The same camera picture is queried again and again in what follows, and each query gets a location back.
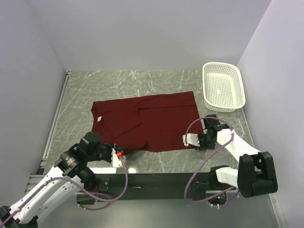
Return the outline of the dark red t-shirt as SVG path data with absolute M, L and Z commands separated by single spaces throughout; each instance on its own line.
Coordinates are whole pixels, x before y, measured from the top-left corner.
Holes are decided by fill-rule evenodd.
M 203 129 L 192 91 L 97 101 L 91 112 L 92 131 L 103 143 L 124 147 L 125 154 L 182 150 L 183 135 Z

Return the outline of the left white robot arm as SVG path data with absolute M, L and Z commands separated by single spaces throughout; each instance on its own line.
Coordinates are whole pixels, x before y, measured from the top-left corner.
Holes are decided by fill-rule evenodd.
M 124 148 L 115 143 L 100 143 L 98 133 L 88 132 L 79 143 L 63 152 L 46 176 L 23 198 L 11 206 L 0 208 L 2 228 L 36 228 L 40 216 L 46 216 L 69 195 L 80 191 L 104 202 L 104 208 L 119 200 L 126 189 L 115 198 L 98 192 L 99 180 L 88 167 L 88 162 L 106 161 L 113 167 L 125 165 Z

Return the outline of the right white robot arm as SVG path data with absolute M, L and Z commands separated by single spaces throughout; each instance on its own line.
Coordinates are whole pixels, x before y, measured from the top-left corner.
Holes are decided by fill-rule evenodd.
M 244 141 L 226 123 L 220 123 L 215 114 L 203 118 L 206 133 L 196 136 L 196 149 L 214 149 L 215 144 L 236 159 L 238 167 L 227 165 L 212 167 L 209 186 L 215 190 L 224 184 L 238 189 L 245 198 L 276 193 L 278 190 L 274 159 L 269 152 L 261 152 Z

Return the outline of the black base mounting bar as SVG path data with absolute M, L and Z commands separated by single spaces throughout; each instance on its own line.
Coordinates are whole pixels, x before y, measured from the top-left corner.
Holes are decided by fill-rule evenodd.
M 121 200 L 170 200 L 184 198 L 184 190 L 191 173 L 134 173 L 128 175 L 128 187 Z M 84 185 L 89 192 L 107 194 L 115 198 L 125 186 L 124 174 L 97 174 Z M 188 189 L 187 198 L 202 200 L 216 191 L 227 190 L 228 184 L 212 180 L 208 172 L 196 175 Z

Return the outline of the white perforated plastic basket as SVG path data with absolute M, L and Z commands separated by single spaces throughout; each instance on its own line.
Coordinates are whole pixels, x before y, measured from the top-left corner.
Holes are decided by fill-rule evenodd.
M 204 105 L 216 112 L 233 112 L 246 103 L 240 70 L 232 64 L 208 62 L 202 67 Z

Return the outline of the aluminium frame rail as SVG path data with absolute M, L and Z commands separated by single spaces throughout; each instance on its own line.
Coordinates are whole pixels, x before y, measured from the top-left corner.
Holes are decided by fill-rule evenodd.
M 61 106 L 62 106 L 63 98 L 64 98 L 65 93 L 66 93 L 67 84 L 69 82 L 70 75 L 71 75 L 71 71 L 67 71 L 65 81 L 64 81 L 64 84 L 63 84 L 63 87 L 62 87 L 62 90 L 61 90 L 61 94 L 60 94 L 60 97 L 59 97 L 59 102 L 58 102 L 58 105 L 57 105 L 57 108 L 56 108 L 55 116 L 54 116 L 54 119 L 53 119 L 53 122 L 52 122 L 52 125 L 51 125 L 51 128 L 50 128 L 50 132 L 49 132 L 49 135 L 48 135 L 48 138 L 47 138 L 46 146 L 45 146 L 45 149 L 44 149 L 44 152 L 43 152 L 43 156 L 42 156 L 39 168 L 38 168 L 38 170 L 36 171 L 35 174 L 30 175 L 29 180 L 28 180 L 28 184 L 27 184 L 27 187 L 26 187 L 26 190 L 25 190 L 25 194 L 27 194 L 30 190 L 33 189 L 34 185 L 38 182 L 39 178 L 43 178 L 43 173 L 44 173 L 46 163 L 47 163 L 47 160 L 48 160 L 48 156 L 49 156 L 49 152 L 50 152 L 50 146 L 51 146 L 51 143 L 52 143 L 53 138 L 54 138 L 55 127 L 56 127 L 57 122 L 58 122 L 58 116 L 59 116 L 60 109 L 61 109 Z

